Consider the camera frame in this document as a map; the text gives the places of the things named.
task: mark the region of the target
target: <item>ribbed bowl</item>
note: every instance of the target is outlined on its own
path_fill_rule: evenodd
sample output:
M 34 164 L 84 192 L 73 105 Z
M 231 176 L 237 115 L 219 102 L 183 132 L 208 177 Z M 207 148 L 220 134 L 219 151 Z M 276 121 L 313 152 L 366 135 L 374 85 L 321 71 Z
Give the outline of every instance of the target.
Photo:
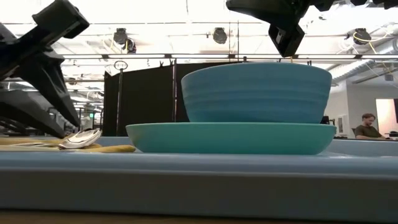
M 319 123 L 329 97 L 328 71 L 295 63 L 239 63 L 182 79 L 191 122 Z

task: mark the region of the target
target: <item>bowl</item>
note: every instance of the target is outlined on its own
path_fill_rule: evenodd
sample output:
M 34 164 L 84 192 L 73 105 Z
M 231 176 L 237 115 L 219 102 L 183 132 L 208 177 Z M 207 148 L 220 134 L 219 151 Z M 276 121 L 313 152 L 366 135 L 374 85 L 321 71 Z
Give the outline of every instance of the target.
M 296 123 L 157 123 L 126 126 L 142 152 L 190 154 L 315 155 L 336 127 Z
M 328 71 L 295 63 L 236 63 L 182 78 L 191 122 L 319 123 L 329 98 Z

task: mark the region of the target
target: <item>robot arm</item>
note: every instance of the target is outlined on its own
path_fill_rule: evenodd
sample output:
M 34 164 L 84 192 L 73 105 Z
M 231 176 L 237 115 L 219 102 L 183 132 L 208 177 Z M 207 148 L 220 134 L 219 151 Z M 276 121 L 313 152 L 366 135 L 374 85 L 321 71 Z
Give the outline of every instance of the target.
M 351 0 L 355 6 L 367 0 Z M 283 57 L 293 56 L 305 33 L 299 26 L 300 19 L 314 5 L 319 11 L 327 11 L 335 0 L 227 0 L 231 11 L 240 12 L 268 22 L 269 36 Z M 384 9 L 398 6 L 397 0 L 373 0 L 373 4 L 384 3 Z

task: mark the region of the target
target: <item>light blue tray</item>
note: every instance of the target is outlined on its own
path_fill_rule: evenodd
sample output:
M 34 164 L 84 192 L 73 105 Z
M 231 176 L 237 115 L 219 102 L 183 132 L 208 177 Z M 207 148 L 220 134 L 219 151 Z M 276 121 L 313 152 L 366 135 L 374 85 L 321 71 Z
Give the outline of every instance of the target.
M 398 223 L 395 157 L 4 152 L 0 178 L 0 208 Z

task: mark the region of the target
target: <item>black partition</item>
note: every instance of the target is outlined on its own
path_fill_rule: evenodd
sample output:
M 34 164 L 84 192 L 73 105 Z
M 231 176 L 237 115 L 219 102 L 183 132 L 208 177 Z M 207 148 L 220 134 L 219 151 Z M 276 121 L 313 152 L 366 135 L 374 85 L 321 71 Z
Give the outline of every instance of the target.
M 127 136 L 126 125 L 173 122 L 173 72 L 164 66 L 124 72 L 116 131 L 119 76 L 105 78 L 104 136 Z
M 177 108 L 175 113 L 176 122 L 189 122 L 182 96 L 181 79 L 185 75 L 188 75 L 189 73 L 199 69 L 213 67 L 217 65 L 227 65 L 230 63 L 238 63 L 238 62 L 176 64 L 176 73 L 175 73 L 177 81 Z

